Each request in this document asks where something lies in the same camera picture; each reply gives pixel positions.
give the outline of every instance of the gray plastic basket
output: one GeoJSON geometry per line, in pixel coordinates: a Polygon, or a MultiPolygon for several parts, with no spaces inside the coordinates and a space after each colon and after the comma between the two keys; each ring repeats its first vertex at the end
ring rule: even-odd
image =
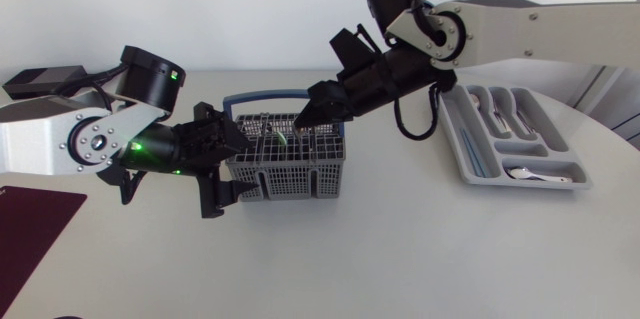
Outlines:
{"type": "MultiPolygon", "coordinates": [[[[308,98],[306,90],[266,90],[224,98],[224,111],[256,100],[308,98]]],[[[234,180],[259,187],[240,196],[242,201],[263,199],[337,198],[345,159],[343,124],[322,125],[296,137],[292,130],[298,114],[247,114],[236,118],[252,148],[227,159],[234,180]]]]}

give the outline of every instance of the basket handle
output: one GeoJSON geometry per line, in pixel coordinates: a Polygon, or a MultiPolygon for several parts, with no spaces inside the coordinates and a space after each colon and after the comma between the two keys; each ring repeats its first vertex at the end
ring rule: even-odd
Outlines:
{"type": "MultiPolygon", "coordinates": [[[[240,93],[224,97],[222,100],[222,108],[229,118],[233,120],[233,114],[231,112],[232,105],[266,99],[309,99],[309,93],[307,93],[306,89],[259,90],[240,93]]],[[[340,136],[344,138],[344,123],[339,123],[338,127],[340,136]]]]}

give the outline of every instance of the white wall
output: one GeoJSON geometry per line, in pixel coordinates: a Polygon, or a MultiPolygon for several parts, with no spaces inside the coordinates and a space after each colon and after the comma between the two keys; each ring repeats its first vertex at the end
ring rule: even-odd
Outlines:
{"type": "MultiPolygon", "coordinates": [[[[365,0],[0,0],[0,13],[0,82],[30,67],[106,69],[125,44],[187,70],[338,69],[328,41],[342,27],[362,22],[380,37],[365,0]]],[[[519,62],[473,70],[561,100],[586,73],[584,66],[519,62]]]]}

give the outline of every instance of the utensil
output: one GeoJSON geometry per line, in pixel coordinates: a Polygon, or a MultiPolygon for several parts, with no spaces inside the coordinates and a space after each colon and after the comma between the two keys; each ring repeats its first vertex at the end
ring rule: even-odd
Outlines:
{"type": "Polygon", "coordinates": [[[462,141],[464,141],[464,146],[467,147],[467,153],[469,154],[469,159],[471,159],[473,172],[476,174],[476,176],[486,178],[487,174],[482,167],[482,164],[480,164],[480,160],[478,159],[475,150],[473,150],[473,147],[471,146],[471,140],[469,140],[467,131],[463,128],[460,128],[460,133],[462,134],[462,141]]]}
{"type": "Polygon", "coordinates": [[[498,104],[496,103],[495,99],[493,99],[493,115],[496,117],[498,122],[500,122],[500,124],[502,124],[502,126],[504,127],[504,131],[505,132],[507,132],[507,133],[512,132],[511,127],[509,126],[509,123],[507,123],[507,121],[504,120],[504,118],[500,114],[500,111],[498,110],[498,104]]]}
{"type": "Polygon", "coordinates": [[[478,98],[478,96],[475,95],[475,94],[469,94],[469,96],[471,97],[471,101],[473,102],[473,106],[475,106],[476,109],[478,111],[480,111],[480,98],[478,98]]]}
{"type": "Polygon", "coordinates": [[[507,175],[509,175],[513,179],[544,180],[544,181],[551,181],[551,182],[557,182],[557,183],[573,183],[573,179],[571,178],[567,178],[563,176],[536,174],[526,167],[515,167],[510,169],[505,168],[505,171],[507,172],[507,175]]]}
{"type": "Polygon", "coordinates": [[[529,134],[533,134],[536,132],[536,130],[533,129],[533,127],[529,125],[529,123],[527,123],[527,121],[524,119],[524,116],[522,115],[520,110],[516,111],[516,115],[518,116],[518,119],[520,119],[520,122],[522,122],[522,126],[524,126],[524,128],[527,129],[529,134]]]}

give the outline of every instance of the spoon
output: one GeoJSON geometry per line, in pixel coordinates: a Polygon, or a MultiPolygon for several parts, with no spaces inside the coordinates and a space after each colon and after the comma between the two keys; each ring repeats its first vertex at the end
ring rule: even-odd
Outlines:
{"type": "Polygon", "coordinates": [[[473,105],[476,107],[478,111],[480,111],[480,98],[478,98],[478,96],[475,94],[469,94],[469,96],[471,97],[471,101],[473,102],[473,105]]]}
{"type": "Polygon", "coordinates": [[[557,183],[573,183],[571,178],[562,177],[562,176],[551,176],[551,175],[542,175],[531,172],[526,167],[515,167],[511,169],[506,169],[507,174],[513,179],[520,180],[544,180],[551,181],[557,183]]]}

